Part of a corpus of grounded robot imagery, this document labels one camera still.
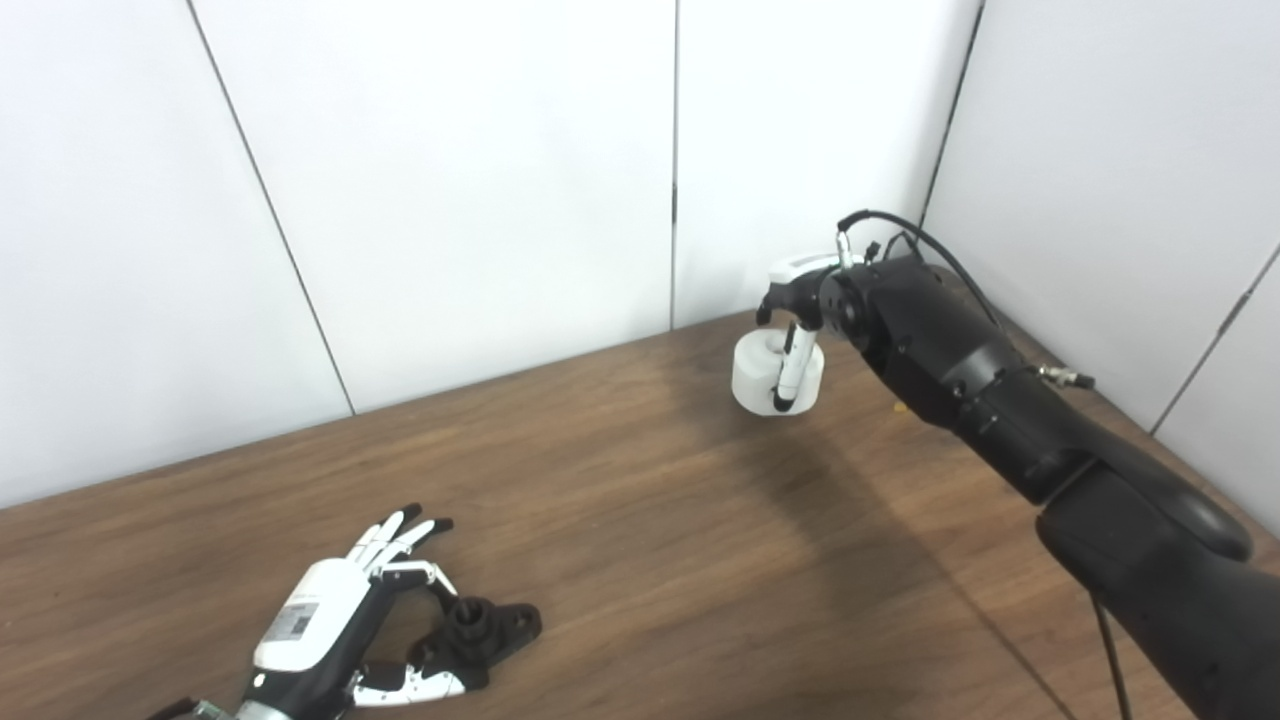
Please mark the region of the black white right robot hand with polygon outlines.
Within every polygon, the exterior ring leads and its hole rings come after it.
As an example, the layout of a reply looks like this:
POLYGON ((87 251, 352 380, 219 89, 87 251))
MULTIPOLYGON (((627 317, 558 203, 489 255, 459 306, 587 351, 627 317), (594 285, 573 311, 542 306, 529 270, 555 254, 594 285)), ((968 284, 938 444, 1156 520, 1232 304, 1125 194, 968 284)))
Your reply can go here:
POLYGON ((818 333, 827 331, 841 341, 847 338, 838 325, 824 322, 819 299, 823 281, 840 268, 838 255, 817 254, 790 258, 769 270, 769 288, 756 309, 756 325, 768 324, 776 310, 794 315, 783 341, 778 383, 773 388, 773 406, 778 413, 794 410, 818 333))

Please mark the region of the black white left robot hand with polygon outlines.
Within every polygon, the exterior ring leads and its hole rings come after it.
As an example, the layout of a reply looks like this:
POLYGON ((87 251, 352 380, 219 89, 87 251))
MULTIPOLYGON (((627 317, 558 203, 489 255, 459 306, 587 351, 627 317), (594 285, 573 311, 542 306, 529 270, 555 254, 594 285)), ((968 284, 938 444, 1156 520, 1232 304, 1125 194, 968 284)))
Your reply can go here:
POLYGON ((420 521, 419 503, 371 525, 343 556, 312 564, 253 651, 236 719, 342 719, 353 708, 420 705, 466 693, 457 670, 422 661, 392 664, 388 676, 365 662, 398 594, 424 589, 444 611, 460 600, 451 579, 413 552, 451 530, 449 518, 420 521))

